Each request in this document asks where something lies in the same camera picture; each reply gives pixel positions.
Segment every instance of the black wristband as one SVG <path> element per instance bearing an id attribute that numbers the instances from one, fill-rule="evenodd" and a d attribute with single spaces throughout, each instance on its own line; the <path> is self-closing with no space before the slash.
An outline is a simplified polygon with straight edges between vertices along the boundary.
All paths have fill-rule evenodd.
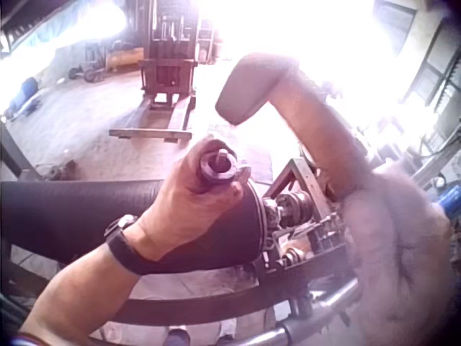
<path id="1" fill-rule="evenodd" d="M 110 234 L 106 240 L 107 245 L 115 259 L 127 270 L 137 275 L 147 275 L 152 272 L 155 262 L 145 259 L 138 254 L 130 244 L 121 229 Z"/>

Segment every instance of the wrist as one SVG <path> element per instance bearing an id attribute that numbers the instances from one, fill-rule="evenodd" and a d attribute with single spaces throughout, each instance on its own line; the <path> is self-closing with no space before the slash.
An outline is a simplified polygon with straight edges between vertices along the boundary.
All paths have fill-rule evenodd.
<path id="1" fill-rule="evenodd" d="M 128 244 L 144 259 L 157 262 L 168 252 L 147 236 L 139 222 L 123 230 L 123 234 Z"/>

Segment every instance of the hand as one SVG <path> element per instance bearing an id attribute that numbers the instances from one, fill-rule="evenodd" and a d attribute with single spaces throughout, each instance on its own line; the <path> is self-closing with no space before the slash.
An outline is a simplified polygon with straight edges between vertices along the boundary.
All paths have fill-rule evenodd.
<path id="1" fill-rule="evenodd" d="M 136 251 L 148 260 L 158 261 L 171 250 L 194 241 L 243 197 L 243 185 L 250 177 L 243 167 L 229 185 L 210 187 L 200 179 L 200 159 L 206 153 L 226 148 L 209 135 L 195 144 L 175 163 L 163 183 L 155 203 L 135 225 L 124 231 Z"/>
<path id="2" fill-rule="evenodd" d="M 363 290 L 358 314 L 367 344 L 424 344 L 454 293 L 442 209 L 409 177 L 388 169 L 345 200 L 344 219 Z"/>

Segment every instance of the wheel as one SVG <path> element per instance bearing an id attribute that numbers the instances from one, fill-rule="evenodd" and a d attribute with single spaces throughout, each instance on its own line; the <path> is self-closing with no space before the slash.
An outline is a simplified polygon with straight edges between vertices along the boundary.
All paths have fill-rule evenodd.
<path id="1" fill-rule="evenodd" d="M 96 78 L 96 71 L 92 68 L 86 70 L 84 73 L 84 80 L 88 83 L 93 83 Z"/>
<path id="2" fill-rule="evenodd" d="M 79 67 L 73 67 L 73 68 L 71 68 L 71 69 L 69 70 L 69 73 L 68 73 L 69 79 L 72 79 L 72 80 L 77 79 L 77 77 L 78 77 L 77 74 L 78 74 L 80 71 L 81 71 L 81 70 L 80 70 Z"/>

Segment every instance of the machine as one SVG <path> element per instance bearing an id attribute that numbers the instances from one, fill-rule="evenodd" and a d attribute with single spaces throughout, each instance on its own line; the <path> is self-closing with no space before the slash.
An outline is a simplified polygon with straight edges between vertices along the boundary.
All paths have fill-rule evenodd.
<path id="1" fill-rule="evenodd" d="M 144 326 L 204 324 L 290 302 L 291 314 L 274 329 L 231 345 L 295 345 L 338 314 L 349 323 L 344 310 L 360 292 L 348 261 L 339 203 L 363 186 L 371 175 L 370 166 L 349 131 L 322 103 L 315 86 L 292 59 L 261 54 L 244 57 L 223 87 L 216 109 L 237 125 L 267 101 L 287 121 L 313 161 L 305 157 L 289 160 L 262 196 L 249 182 L 241 203 L 204 236 L 167 254 L 154 270 L 189 272 L 245 265 L 257 284 L 219 296 L 129 299 L 113 321 Z M 219 151 L 202 158 L 198 174 L 211 185 L 226 184 L 235 175 L 236 165 L 232 153 Z M 423 167 L 427 177 L 437 175 L 430 174 L 432 167 L 437 165 Z M 328 175 L 334 198 L 324 193 L 318 170 Z M 140 215 L 155 200 L 160 186 L 159 181 L 2 182 L 2 240 L 68 264 L 102 244 L 104 229 L 114 219 L 127 213 Z M 460 189 L 444 198 L 446 210 L 459 213 Z M 304 246 L 282 249 L 281 239 L 297 240 Z M 40 294 L 47 280 L 12 263 L 5 254 L 2 251 L 7 278 L 2 293 Z M 328 288 L 314 298 L 310 288 L 321 278 L 328 278 Z"/>

